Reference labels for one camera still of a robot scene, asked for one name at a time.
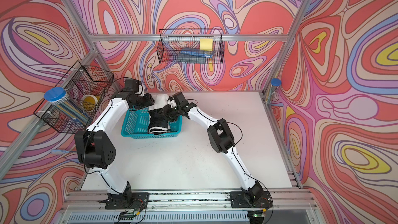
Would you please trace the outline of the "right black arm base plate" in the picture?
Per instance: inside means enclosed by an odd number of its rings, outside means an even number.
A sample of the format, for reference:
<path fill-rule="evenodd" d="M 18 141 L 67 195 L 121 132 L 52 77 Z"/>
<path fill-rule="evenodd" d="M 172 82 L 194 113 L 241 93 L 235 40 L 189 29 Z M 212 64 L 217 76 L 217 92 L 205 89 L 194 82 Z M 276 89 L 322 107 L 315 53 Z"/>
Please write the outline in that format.
<path fill-rule="evenodd" d="M 262 192 L 260 196 L 250 197 L 242 191 L 231 191 L 227 195 L 231 202 L 231 208 L 265 208 L 273 207 L 273 200 L 268 191 Z"/>

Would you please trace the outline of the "green circuit board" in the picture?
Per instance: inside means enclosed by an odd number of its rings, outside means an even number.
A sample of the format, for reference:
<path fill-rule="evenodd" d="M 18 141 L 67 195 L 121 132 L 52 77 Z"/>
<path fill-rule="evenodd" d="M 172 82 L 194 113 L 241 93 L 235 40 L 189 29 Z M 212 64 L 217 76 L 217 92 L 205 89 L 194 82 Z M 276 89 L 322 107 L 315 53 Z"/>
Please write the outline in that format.
<path fill-rule="evenodd" d="M 264 218 L 266 217 L 266 212 L 263 211 L 248 211 L 249 218 Z"/>
<path fill-rule="evenodd" d="M 134 220 L 140 215 L 140 211 L 138 212 L 121 212 L 118 217 L 118 221 L 122 220 Z"/>

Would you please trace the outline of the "green circuit board right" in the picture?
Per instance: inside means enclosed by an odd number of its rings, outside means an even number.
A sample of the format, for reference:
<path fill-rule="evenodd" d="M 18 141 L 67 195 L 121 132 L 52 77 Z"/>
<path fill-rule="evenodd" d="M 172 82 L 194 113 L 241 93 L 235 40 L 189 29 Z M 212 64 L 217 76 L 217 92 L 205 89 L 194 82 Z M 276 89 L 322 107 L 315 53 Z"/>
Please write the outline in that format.
<path fill-rule="evenodd" d="M 266 212 L 263 211 L 248 211 L 249 218 L 264 218 L 266 217 Z"/>

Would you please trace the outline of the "yellow tape roll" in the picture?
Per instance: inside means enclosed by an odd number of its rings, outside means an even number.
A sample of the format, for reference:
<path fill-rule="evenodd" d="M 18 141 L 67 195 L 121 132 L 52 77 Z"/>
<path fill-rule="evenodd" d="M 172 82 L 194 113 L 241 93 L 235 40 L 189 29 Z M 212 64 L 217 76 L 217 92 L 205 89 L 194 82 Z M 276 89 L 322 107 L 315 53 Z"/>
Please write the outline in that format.
<path fill-rule="evenodd" d="M 87 113 L 92 113 L 98 103 L 98 97 L 92 94 L 87 94 L 81 99 L 81 106 Z"/>

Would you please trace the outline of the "teal plastic basket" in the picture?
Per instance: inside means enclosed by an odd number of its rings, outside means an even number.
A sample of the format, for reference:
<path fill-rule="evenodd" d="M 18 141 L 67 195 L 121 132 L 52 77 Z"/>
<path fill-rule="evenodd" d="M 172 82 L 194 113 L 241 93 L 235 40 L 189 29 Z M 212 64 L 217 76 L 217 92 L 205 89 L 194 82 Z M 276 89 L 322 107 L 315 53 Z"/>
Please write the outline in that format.
<path fill-rule="evenodd" d="M 148 108 L 140 110 L 128 110 L 121 129 L 121 135 L 133 139 L 156 139 L 156 138 L 174 138 L 179 135 L 182 130 L 182 117 L 178 117 L 177 121 L 169 122 L 170 132 L 154 135 L 147 132 L 150 124 L 150 115 Z"/>

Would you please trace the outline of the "aluminium front rail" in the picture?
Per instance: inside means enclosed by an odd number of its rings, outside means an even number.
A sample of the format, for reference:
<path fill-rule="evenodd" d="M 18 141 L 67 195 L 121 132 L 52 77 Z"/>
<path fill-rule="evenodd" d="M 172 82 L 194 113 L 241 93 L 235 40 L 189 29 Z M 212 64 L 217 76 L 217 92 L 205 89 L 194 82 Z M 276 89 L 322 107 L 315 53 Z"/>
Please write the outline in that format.
<path fill-rule="evenodd" d="M 146 208 L 106 209 L 103 190 L 73 192 L 66 197 L 55 224 L 324 224 L 309 190 L 271 190 L 273 207 L 231 208 L 227 190 L 143 190 L 150 194 Z M 121 212 L 138 212 L 134 220 L 118 221 Z M 266 212 L 249 218 L 248 211 Z"/>

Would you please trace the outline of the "green circuit board left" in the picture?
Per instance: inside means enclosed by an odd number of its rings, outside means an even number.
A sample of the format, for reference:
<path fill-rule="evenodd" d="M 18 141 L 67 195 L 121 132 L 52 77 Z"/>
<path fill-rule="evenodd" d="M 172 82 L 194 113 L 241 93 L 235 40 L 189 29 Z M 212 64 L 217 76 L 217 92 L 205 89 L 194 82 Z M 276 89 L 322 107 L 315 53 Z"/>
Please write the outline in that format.
<path fill-rule="evenodd" d="M 140 215 L 140 211 L 138 212 L 121 212 L 118 217 L 118 221 L 122 220 L 134 220 Z"/>

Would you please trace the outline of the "black white checkered pillowcase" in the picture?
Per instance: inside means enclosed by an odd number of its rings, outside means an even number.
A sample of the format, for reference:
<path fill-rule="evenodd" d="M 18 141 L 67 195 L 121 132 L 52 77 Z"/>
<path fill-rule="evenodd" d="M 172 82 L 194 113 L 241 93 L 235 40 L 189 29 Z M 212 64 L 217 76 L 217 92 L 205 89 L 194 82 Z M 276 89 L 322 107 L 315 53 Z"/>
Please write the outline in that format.
<path fill-rule="evenodd" d="M 154 98 L 154 104 L 148 108 L 150 122 L 147 128 L 148 134 L 161 135 L 170 133 L 169 118 L 167 112 L 171 107 L 171 97 L 168 94 L 158 94 Z"/>

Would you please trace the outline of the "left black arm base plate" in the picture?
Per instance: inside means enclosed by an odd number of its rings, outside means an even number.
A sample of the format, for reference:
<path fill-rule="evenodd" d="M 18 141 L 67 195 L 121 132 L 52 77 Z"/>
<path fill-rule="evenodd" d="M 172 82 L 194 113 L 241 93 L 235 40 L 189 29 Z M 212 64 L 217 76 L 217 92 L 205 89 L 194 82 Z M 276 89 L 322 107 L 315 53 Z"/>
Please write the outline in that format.
<path fill-rule="evenodd" d="M 104 201 L 106 209 L 139 209 L 147 207 L 150 194 L 147 192 L 136 192 L 127 195 L 108 194 L 108 199 Z"/>

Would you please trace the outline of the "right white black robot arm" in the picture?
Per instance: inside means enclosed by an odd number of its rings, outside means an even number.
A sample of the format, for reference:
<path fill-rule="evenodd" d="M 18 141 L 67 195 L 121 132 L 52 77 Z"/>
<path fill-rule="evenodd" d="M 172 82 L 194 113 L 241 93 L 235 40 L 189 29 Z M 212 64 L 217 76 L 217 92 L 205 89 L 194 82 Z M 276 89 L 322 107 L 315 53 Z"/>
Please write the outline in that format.
<path fill-rule="evenodd" d="M 240 158 L 235 138 L 229 127 L 229 123 L 225 119 L 216 119 L 203 113 L 194 103 L 189 103 L 185 106 L 177 105 L 175 107 L 171 107 L 168 104 L 161 108 L 161 112 L 170 119 L 184 116 L 205 128 L 211 147 L 216 153 L 223 155 L 227 159 L 238 178 L 245 204 L 255 206 L 259 203 L 264 193 L 262 184 L 252 177 Z"/>

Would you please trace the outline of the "small blue capped tube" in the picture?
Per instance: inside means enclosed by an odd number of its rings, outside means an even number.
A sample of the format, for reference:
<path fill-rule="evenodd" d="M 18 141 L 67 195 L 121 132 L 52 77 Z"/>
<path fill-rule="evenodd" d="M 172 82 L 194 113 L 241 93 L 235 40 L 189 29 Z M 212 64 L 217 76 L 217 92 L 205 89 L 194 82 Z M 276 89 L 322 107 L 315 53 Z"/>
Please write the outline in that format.
<path fill-rule="evenodd" d="M 271 79 L 271 86 L 269 89 L 269 92 L 267 94 L 267 98 L 266 98 L 266 103 L 269 104 L 271 102 L 272 99 L 272 95 L 275 93 L 275 91 L 279 88 L 279 86 L 282 84 L 282 81 L 278 78 L 272 78 Z"/>

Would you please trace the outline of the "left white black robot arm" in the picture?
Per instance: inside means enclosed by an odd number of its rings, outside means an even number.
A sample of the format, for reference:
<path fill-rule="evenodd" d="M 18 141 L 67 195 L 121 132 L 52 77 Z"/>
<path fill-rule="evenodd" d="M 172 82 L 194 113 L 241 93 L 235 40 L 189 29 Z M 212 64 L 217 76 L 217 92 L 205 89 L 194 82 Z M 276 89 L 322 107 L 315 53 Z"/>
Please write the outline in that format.
<path fill-rule="evenodd" d="M 78 159 L 84 165 L 85 173 L 99 174 L 107 186 L 107 203 L 122 207 L 133 202 L 131 185 L 112 168 L 117 152 L 108 134 L 126 112 L 153 104 L 154 99 L 149 93 L 116 93 L 100 116 L 84 131 L 74 135 Z"/>

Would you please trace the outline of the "clear jar with blue lid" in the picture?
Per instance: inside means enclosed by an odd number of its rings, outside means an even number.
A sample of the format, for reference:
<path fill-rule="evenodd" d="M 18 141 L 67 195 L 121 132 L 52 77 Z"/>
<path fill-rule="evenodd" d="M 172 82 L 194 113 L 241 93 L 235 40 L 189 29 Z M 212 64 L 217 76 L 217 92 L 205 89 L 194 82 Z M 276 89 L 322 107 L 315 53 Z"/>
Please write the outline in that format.
<path fill-rule="evenodd" d="M 85 126 L 89 121 L 87 113 L 69 96 L 62 87 L 49 89 L 44 94 L 44 99 L 58 108 L 62 113 L 75 123 Z"/>

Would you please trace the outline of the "yellow sticky note pad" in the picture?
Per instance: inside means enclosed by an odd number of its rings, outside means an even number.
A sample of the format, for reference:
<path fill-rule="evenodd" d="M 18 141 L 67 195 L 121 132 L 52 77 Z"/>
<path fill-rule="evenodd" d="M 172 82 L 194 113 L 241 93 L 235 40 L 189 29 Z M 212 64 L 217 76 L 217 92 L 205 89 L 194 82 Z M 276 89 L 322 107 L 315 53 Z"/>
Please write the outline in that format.
<path fill-rule="evenodd" d="M 201 51 L 212 51 L 213 50 L 213 39 L 212 38 L 200 38 L 200 50 Z"/>

